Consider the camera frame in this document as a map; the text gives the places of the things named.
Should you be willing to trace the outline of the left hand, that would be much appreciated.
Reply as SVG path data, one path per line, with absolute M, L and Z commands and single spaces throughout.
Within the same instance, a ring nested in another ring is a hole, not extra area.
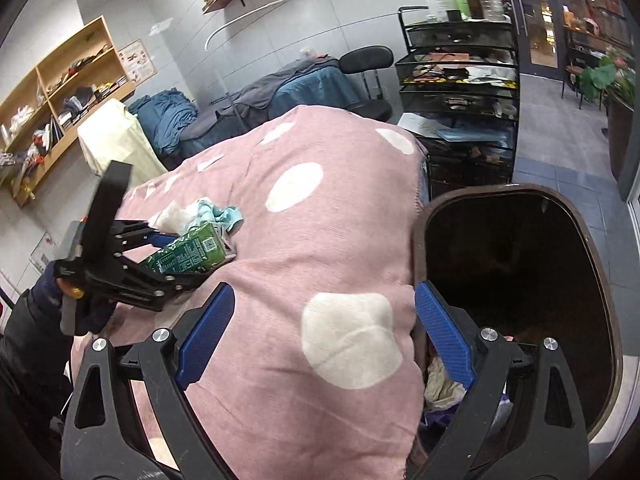
M 40 311 L 65 336 L 101 333 L 114 314 L 114 301 L 58 278 L 55 270 L 50 262 L 32 288 Z

